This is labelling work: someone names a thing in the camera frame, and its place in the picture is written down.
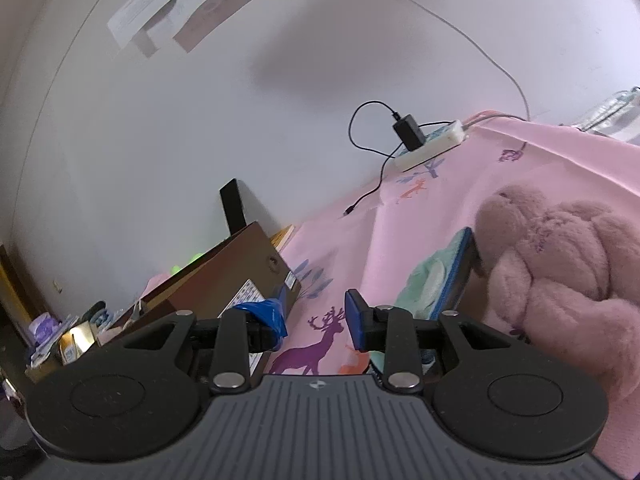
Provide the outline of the mint green cloth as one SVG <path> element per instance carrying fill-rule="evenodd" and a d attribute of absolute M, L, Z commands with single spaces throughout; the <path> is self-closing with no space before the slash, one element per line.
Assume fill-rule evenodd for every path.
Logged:
<path fill-rule="evenodd" d="M 394 307 L 410 312 L 417 320 L 434 318 L 462 237 L 463 233 L 457 232 L 446 247 L 436 250 L 413 269 L 393 303 Z"/>

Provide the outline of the brown cardboard box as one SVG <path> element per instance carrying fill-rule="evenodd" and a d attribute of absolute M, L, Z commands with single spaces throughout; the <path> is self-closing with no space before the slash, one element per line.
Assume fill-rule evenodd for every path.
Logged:
<path fill-rule="evenodd" d="M 283 315 L 288 316 L 302 286 L 262 227 L 253 222 L 143 295 L 142 317 L 116 335 L 104 350 L 113 350 L 168 315 L 189 310 L 207 321 L 236 304 L 276 298 L 286 289 Z"/>

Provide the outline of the yellow book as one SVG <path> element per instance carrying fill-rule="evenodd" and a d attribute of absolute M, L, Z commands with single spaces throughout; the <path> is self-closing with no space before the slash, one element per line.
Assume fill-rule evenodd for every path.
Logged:
<path fill-rule="evenodd" d="M 287 226 L 286 228 L 274 234 L 272 237 L 270 237 L 272 246 L 276 248 L 278 252 L 280 252 L 283 248 L 285 248 L 286 244 L 288 244 L 288 241 L 294 234 L 295 230 L 296 226 Z"/>

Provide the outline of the green yellow plush toy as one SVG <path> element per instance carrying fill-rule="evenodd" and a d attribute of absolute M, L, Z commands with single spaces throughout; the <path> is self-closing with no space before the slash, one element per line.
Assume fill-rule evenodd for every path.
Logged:
<path fill-rule="evenodd" d="M 171 275 L 177 274 L 185 266 L 190 266 L 191 263 L 194 263 L 195 261 L 198 261 L 198 259 L 201 258 L 202 255 L 203 255 L 203 253 L 199 252 L 198 254 L 195 254 L 186 264 L 175 264 L 174 266 L 171 267 L 170 274 Z"/>

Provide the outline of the pink plush bunny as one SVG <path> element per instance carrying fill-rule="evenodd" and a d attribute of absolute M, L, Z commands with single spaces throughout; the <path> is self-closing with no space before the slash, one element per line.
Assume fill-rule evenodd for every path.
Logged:
<path fill-rule="evenodd" d="M 639 385 L 639 229 L 605 204 L 551 205 L 509 185 L 480 205 L 487 318 L 596 378 L 612 401 Z"/>

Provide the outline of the white power strip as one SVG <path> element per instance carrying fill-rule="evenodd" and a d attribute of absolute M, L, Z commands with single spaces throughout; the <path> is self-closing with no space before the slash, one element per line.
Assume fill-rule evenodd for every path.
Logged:
<path fill-rule="evenodd" d="M 415 151 L 405 152 L 394 159 L 398 171 L 407 171 L 428 160 L 456 148 L 465 140 L 462 122 L 455 120 L 449 125 L 432 131 L 425 137 L 425 143 Z"/>

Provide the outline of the black phone on stand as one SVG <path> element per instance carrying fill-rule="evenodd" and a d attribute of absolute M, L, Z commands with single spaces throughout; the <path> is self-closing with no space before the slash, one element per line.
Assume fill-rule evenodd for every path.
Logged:
<path fill-rule="evenodd" d="M 224 218 L 231 236 L 238 234 L 246 228 L 242 197 L 238 180 L 231 179 L 220 190 L 219 196 Z"/>

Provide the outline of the black charger plug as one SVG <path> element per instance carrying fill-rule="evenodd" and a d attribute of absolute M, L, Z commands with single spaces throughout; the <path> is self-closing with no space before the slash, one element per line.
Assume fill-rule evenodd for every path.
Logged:
<path fill-rule="evenodd" d="M 411 114 L 394 113 L 393 129 L 408 152 L 414 152 L 425 144 L 425 136 Z"/>

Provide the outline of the yellow white carton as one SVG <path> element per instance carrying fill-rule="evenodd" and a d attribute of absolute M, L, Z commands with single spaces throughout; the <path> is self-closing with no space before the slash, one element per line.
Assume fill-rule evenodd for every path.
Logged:
<path fill-rule="evenodd" d="M 98 347 L 96 328 L 89 321 L 74 326 L 58 341 L 58 351 L 64 365 L 77 361 L 89 350 Z"/>

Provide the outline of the purple plastic bag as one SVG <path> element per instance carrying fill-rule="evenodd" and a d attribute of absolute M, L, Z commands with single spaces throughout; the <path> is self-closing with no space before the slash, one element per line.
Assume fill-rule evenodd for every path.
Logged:
<path fill-rule="evenodd" d="M 34 347 L 38 348 L 49 341 L 60 326 L 61 322 L 48 312 L 35 318 L 28 326 L 29 333 L 34 338 Z"/>

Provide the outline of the papers taped on wall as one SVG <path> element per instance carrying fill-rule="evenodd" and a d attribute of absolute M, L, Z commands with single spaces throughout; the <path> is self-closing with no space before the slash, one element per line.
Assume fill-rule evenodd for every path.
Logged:
<path fill-rule="evenodd" d="M 119 47 L 133 44 L 149 58 L 168 44 L 192 51 L 253 0 L 128 0 L 107 26 Z"/>

